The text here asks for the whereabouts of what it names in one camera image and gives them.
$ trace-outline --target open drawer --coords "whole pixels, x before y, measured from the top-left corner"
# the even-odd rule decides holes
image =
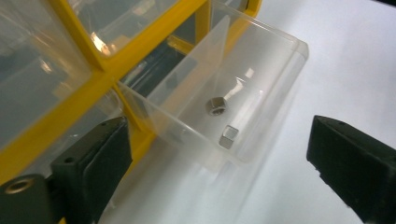
[[[304,42],[214,4],[210,33],[151,92],[119,85],[152,131],[218,170],[256,156],[257,121],[276,115],[307,57]]]

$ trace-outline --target small metal part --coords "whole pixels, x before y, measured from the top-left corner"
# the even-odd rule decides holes
[[[33,183],[35,181],[33,180],[33,178],[26,178],[26,179],[22,179],[22,180],[18,180],[15,183],[12,183],[11,185],[9,185],[5,192],[6,194],[15,194],[15,193],[19,193],[22,192],[26,189],[29,189]]]
[[[234,127],[227,125],[225,127],[222,136],[219,140],[219,144],[222,147],[225,147],[227,149],[230,149],[233,146],[233,141],[235,140],[236,136],[238,135],[238,130],[235,129]]]
[[[211,116],[221,115],[225,112],[227,101],[223,97],[214,97],[206,104],[207,113]]]

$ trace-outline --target white table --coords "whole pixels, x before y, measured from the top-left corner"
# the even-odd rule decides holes
[[[396,7],[264,0],[258,20],[310,48],[265,160],[213,174],[158,140],[120,186],[116,209],[102,223],[361,223],[305,153],[314,115],[340,119],[396,147]]]

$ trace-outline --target white surface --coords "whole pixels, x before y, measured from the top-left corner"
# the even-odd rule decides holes
[[[368,0],[266,0],[259,20],[310,47],[277,138],[256,146],[273,144],[271,153],[214,174],[157,141],[102,223],[361,223],[305,153],[316,114],[396,147],[396,8]]]

